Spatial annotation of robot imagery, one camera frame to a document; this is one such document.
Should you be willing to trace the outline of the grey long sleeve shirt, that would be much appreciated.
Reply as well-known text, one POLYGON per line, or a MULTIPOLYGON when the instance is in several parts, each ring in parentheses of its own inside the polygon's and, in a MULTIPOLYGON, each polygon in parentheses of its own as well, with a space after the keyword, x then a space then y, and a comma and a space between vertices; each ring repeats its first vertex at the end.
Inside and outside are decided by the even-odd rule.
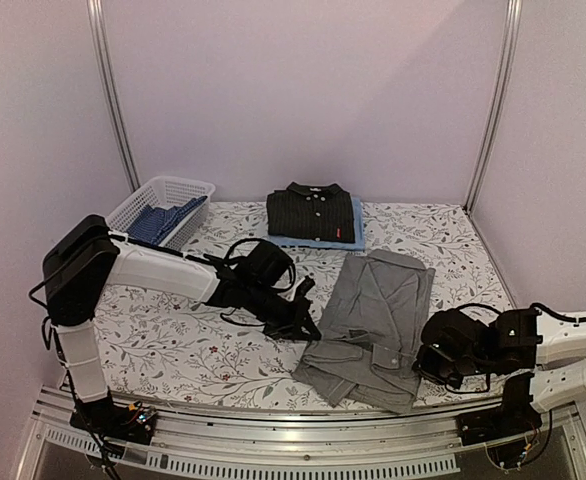
POLYGON ((388 250, 346 256, 318 323, 321 338, 308 344, 293 379, 331 406, 350 399, 409 412, 434 277, 420 260, 388 250))

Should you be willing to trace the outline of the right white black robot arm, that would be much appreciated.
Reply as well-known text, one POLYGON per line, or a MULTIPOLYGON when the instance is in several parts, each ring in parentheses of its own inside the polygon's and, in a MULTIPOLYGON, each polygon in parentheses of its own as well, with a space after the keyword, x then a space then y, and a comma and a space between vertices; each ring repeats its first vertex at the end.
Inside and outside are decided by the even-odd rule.
POLYGON ((586 399, 586 312, 559 313, 542 303, 496 312, 490 323, 464 304, 431 316, 413 369, 456 389, 470 376, 503 376, 502 400, 490 427, 510 436, 529 412, 541 414, 586 399))

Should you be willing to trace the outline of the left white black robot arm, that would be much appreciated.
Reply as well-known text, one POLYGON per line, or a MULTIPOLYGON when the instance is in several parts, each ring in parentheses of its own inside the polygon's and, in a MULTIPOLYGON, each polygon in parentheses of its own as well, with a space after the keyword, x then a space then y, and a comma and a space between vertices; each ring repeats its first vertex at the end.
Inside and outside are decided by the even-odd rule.
POLYGON ((243 238, 223 256, 201 257, 154 246, 109 229, 89 215, 50 250, 42 280, 28 293, 39 305, 61 350, 84 419, 101 434, 121 426, 121 412, 106 399, 109 387, 92 325, 111 285, 166 292, 220 309, 253 315, 273 340, 317 341, 308 292, 315 282, 299 278, 292 258, 261 238, 243 238))

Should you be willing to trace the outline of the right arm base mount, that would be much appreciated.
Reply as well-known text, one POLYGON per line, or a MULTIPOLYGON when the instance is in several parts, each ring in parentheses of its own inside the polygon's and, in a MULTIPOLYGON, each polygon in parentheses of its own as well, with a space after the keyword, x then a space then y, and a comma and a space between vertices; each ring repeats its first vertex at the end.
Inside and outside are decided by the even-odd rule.
POLYGON ((530 393, 533 377, 527 372, 509 378, 498 406, 457 415, 456 428, 462 444, 479 444, 540 428, 541 414, 533 408, 530 393))

